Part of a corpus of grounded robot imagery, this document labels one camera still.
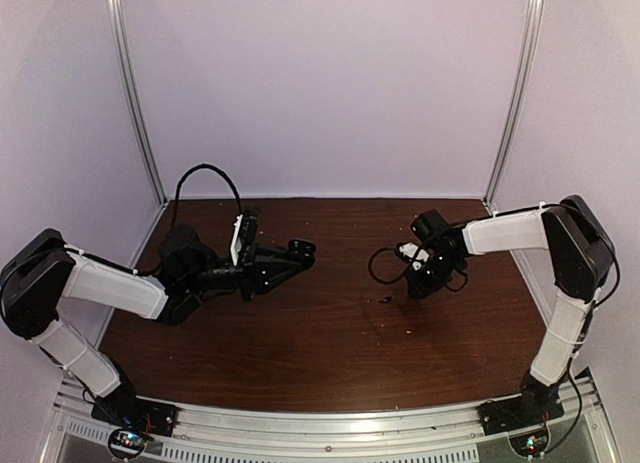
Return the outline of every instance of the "brown wooden surface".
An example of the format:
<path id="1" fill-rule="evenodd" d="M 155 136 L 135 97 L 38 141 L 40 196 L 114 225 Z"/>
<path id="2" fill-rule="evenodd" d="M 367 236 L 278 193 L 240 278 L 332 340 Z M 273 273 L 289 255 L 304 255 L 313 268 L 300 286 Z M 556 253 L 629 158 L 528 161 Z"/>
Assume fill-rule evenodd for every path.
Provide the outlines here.
<path id="1" fill-rule="evenodd" d="M 117 311 L 102 351 L 144 396 L 251 410 L 358 411 L 413 408 L 514 393 L 544 325 L 509 254 L 469 261 L 464 291 L 417 302 L 404 280 L 378 285 L 367 260 L 411 240 L 414 215 L 449 221 L 485 215 L 473 200 L 258 200 L 259 241 L 318 245 L 317 261 L 271 294 L 213 300 L 178 327 Z M 181 203 L 179 221 L 226 253 L 230 201 Z M 166 212 L 140 261 L 156 263 Z M 401 267 L 393 257 L 378 272 Z M 391 296 L 390 303 L 378 300 Z"/>

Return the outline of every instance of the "robotic arm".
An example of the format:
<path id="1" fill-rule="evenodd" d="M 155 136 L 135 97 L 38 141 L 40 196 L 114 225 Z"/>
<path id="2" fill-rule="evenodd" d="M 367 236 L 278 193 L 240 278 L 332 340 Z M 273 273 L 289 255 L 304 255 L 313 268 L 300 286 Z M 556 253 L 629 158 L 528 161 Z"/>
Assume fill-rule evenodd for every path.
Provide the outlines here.
<path id="1" fill-rule="evenodd" d="M 556 304 L 542 346 L 522 380 L 522 396 L 488 402 L 479 412 L 486 434 L 562 416 L 556 402 L 559 386 L 586 337 L 615 258 L 611 240 L 585 201 L 571 196 L 559 205 L 453 225 L 431 210 L 416 218 L 411 229 L 421 244 L 400 244 L 396 254 L 408 265 L 405 278 L 409 296 L 415 299 L 447 286 L 454 272 L 466 277 L 470 256 L 526 248 L 549 251 Z"/>
<path id="2" fill-rule="evenodd" d="M 262 247 L 254 242 L 256 232 L 256 215 L 245 211 L 235 222 L 230 255 L 221 258 L 192 227 L 178 226 L 158 248 L 155 276 L 141 276 L 67 245 L 56 230 L 44 230 L 2 270 L 3 320 L 78 378 L 95 398 L 94 418 L 140 431 L 148 423 L 153 433 L 170 436 L 175 407 L 137 398 L 124 371 L 59 317 L 58 301 L 80 298 L 176 325 L 208 291 L 239 289 L 250 300 L 313 265 L 312 243 L 291 240 L 288 248 Z"/>

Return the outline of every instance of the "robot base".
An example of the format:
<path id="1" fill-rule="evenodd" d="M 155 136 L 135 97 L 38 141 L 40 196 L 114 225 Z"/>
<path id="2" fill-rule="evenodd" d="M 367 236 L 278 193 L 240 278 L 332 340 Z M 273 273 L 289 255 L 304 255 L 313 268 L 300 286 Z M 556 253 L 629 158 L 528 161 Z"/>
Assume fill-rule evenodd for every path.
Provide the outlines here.
<path id="1" fill-rule="evenodd" d="M 136 398 L 135 405 L 138 414 L 144 416 L 149 415 L 152 435 L 173 436 L 173 426 L 175 425 L 176 413 L 178 411 L 175 406 L 157 401 L 141 400 L 139 398 Z M 91 417 L 106 423 L 113 423 L 111 419 L 105 415 L 104 411 L 95 404 L 91 410 Z M 146 430 L 146 427 L 146 419 L 133 425 L 135 430 L 142 432 Z"/>
<path id="2" fill-rule="evenodd" d="M 527 426 L 534 426 L 543 423 L 542 416 L 532 420 L 522 414 L 521 396 L 500 401 L 488 401 L 478 407 L 478 414 L 482 422 L 484 434 L 495 435 L 519 430 Z M 564 416 L 564 408 L 560 402 L 552 402 L 545 409 L 549 414 L 548 420 L 553 420 Z"/>

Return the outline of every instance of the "white enclosure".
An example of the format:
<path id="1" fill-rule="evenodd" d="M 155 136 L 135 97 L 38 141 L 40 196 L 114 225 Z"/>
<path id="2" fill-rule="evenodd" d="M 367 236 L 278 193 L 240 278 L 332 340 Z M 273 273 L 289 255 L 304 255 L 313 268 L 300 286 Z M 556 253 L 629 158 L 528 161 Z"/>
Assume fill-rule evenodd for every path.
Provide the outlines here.
<path id="1" fill-rule="evenodd" d="M 167 194 L 482 196 L 527 2 L 122 0 Z"/>
<path id="2" fill-rule="evenodd" d="M 126 85 L 107 0 L 0 0 L 0 266 L 45 227 L 132 263 L 160 210 L 140 121 L 167 195 L 208 161 L 247 197 L 481 198 L 520 108 L 511 98 L 528 3 L 122 0 L 136 83 Z M 640 401 L 638 31 L 640 0 L 545 0 L 519 126 L 487 202 L 579 193 L 616 244 L 623 286 L 580 361 L 626 462 L 637 460 Z M 228 190 L 197 175 L 183 194 Z M 548 255 L 516 256 L 548 316 Z M 93 341 L 107 319 L 81 301 L 61 313 Z M 3 325 L 0 348 L 0 460 L 33 462 L 61 375 Z"/>
<path id="3" fill-rule="evenodd" d="M 619 293 L 596 315 L 579 362 L 602 394 L 625 462 L 638 461 L 640 402 L 640 0 L 545 0 L 519 131 L 500 184 L 501 209 L 581 194 L 616 245 Z M 550 314 L 548 255 L 526 253 Z"/>
<path id="4" fill-rule="evenodd" d="M 123 264 L 157 213 L 105 0 L 0 0 L 0 266 L 46 227 Z M 107 311 L 65 302 L 95 341 Z M 0 324 L 0 461 L 35 462 L 62 373 Z"/>

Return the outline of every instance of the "black wire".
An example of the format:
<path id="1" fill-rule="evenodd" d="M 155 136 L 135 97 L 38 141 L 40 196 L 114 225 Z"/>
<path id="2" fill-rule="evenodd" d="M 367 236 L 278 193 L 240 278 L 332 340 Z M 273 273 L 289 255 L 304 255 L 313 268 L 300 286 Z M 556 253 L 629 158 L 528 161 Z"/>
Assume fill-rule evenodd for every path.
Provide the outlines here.
<path id="1" fill-rule="evenodd" d="M 371 276 L 371 278 L 373 278 L 376 282 L 380 283 L 381 285 L 393 285 L 394 283 L 397 283 L 398 281 L 400 281 L 402 278 L 404 278 L 404 275 L 407 274 L 407 271 L 409 271 L 409 268 L 411 268 L 411 263 L 413 263 L 413 261 L 411 263 L 409 263 L 406 268 L 404 270 L 402 270 L 402 273 L 400 273 L 398 276 L 390 279 L 390 280 L 383 280 L 382 278 L 380 278 L 378 275 L 375 274 L 375 272 L 373 271 L 373 262 L 375 261 L 375 259 L 380 256 L 382 253 L 386 253 L 387 251 L 393 251 L 395 252 L 394 248 L 389 248 L 384 247 L 384 248 L 379 248 L 376 251 L 373 252 L 373 255 L 371 255 L 371 258 L 369 258 L 369 263 L 367 264 L 367 269 L 369 270 L 369 275 Z"/>
<path id="2" fill-rule="evenodd" d="M 220 175 L 220 177 L 222 177 L 224 181 L 227 182 L 227 185 L 229 185 L 229 188 L 231 188 L 231 191 L 233 192 L 233 196 L 236 199 L 236 204 L 238 205 L 238 214 L 239 215 L 242 214 L 242 201 L 240 199 L 240 194 L 238 193 L 238 189 L 236 188 L 236 185 L 233 183 L 231 178 L 229 178 L 229 175 L 227 175 L 223 170 L 221 170 L 217 166 L 211 165 L 209 163 L 201 163 L 199 165 L 194 166 L 190 170 L 188 170 L 184 175 L 182 175 L 182 178 L 180 178 L 180 181 L 178 182 L 178 186 L 176 187 L 176 197 L 175 197 L 175 200 L 173 201 L 173 216 L 171 217 L 170 228 L 173 228 L 174 226 L 176 226 L 176 219 L 178 218 L 178 205 L 180 203 L 180 191 L 182 190 L 182 185 L 184 184 L 185 181 L 187 181 L 187 178 L 189 178 L 193 173 L 199 170 L 214 171 L 215 173 Z"/>
<path id="3" fill-rule="evenodd" d="M 580 394 L 580 390 L 578 389 L 578 385 L 576 384 L 575 380 L 573 379 L 573 376 L 571 376 L 570 372 L 569 372 L 569 382 L 571 383 L 571 386 L 573 386 L 573 389 L 576 392 L 576 396 L 578 397 L 578 413 L 576 414 L 576 417 L 573 420 L 573 423 L 571 423 L 571 426 L 569 427 L 567 432 L 562 436 L 562 438 L 560 438 L 556 442 L 555 445 L 553 445 L 548 450 L 544 451 L 544 456 L 547 456 L 551 452 L 555 451 L 560 445 L 562 445 L 562 443 L 564 443 L 566 441 L 567 438 L 569 438 L 569 435 L 571 434 L 571 432 L 578 425 L 578 421 L 580 421 L 580 416 L 582 416 L 582 395 Z"/>
<path id="4" fill-rule="evenodd" d="M 121 420 L 120 418 L 118 418 L 116 415 L 114 415 L 112 413 L 112 411 L 105 407 L 102 402 L 100 401 L 100 398 L 98 398 L 93 391 L 91 391 L 91 389 L 89 388 L 89 386 L 82 381 L 80 378 L 78 378 L 77 376 L 75 376 L 76 380 L 78 380 L 78 382 L 82 385 L 82 387 L 84 388 L 82 390 L 82 399 L 89 403 L 89 404 L 93 404 L 95 406 L 98 407 L 98 409 L 100 409 L 100 411 L 102 411 L 102 413 L 104 413 L 104 415 L 111 420 L 111 422 L 117 426 L 118 428 L 116 428 L 115 430 L 113 430 L 110 434 L 109 437 L 107 438 L 107 449 L 109 450 L 109 453 L 111 453 L 111 456 L 119 459 L 119 460 L 124 460 L 125 458 L 127 460 L 133 460 L 135 458 L 137 458 L 138 456 L 140 456 L 144 450 L 146 449 L 146 445 L 141 447 L 136 453 L 124 453 L 122 452 L 122 454 L 119 454 L 117 452 L 117 450 L 114 450 L 114 448 L 111 447 L 111 444 L 115 441 L 115 437 L 116 435 L 118 435 L 119 433 L 123 432 L 123 431 L 127 431 L 129 433 L 131 433 L 132 435 L 135 435 L 139 438 L 142 438 L 145 441 L 149 441 L 152 440 L 152 438 L 147 434 L 147 433 L 142 433 L 141 431 L 136 430 L 132 424 L 127 424 L 126 422 L 124 422 L 123 420 Z M 91 400 L 93 401 L 89 401 L 86 398 L 86 395 L 89 395 L 91 397 Z"/>
<path id="5" fill-rule="evenodd" d="M 456 272 L 462 275 L 462 277 L 464 278 L 464 281 L 462 282 L 462 285 L 460 285 L 458 288 L 452 288 L 451 286 L 449 286 L 448 283 L 444 285 L 444 287 L 452 293 L 457 293 L 459 291 L 464 290 L 464 287 L 467 286 L 467 283 L 469 283 L 469 275 L 467 273 L 460 270 L 456 270 Z"/>
<path id="6" fill-rule="evenodd" d="M 613 287 L 611 287 L 611 290 L 609 291 L 609 293 L 607 293 L 607 295 L 605 297 L 603 297 L 602 299 L 598 300 L 593 306 L 594 308 L 598 308 L 600 306 L 602 306 L 609 298 L 611 298 L 613 296 L 613 294 L 618 291 L 618 287 L 620 286 L 620 263 L 618 263 L 618 259 L 615 257 L 615 255 L 613 256 L 613 266 L 616 269 L 616 282 L 613 284 Z"/>
<path id="7" fill-rule="evenodd" d="M 217 291 L 215 293 L 210 293 L 205 291 L 200 295 L 200 302 L 204 303 L 214 298 L 218 298 L 220 296 L 229 296 L 234 294 L 237 290 L 238 290 L 237 288 L 233 288 L 231 290 L 222 290 L 222 291 Z"/>

